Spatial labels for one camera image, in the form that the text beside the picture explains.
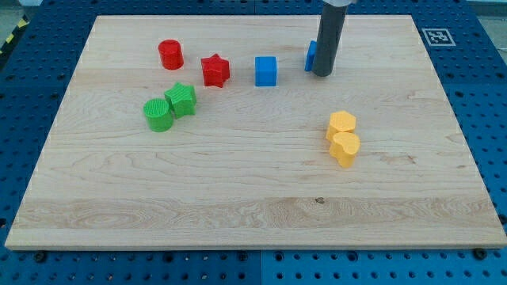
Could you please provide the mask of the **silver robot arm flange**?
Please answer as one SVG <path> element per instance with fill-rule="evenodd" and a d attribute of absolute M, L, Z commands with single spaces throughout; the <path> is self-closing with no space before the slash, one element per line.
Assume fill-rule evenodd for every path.
<path fill-rule="evenodd" d="M 335 6 L 335 7 L 343 7 L 349 6 L 351 4 L 356 4 L 357 0 L 323 0 L 324 3 Z"/>

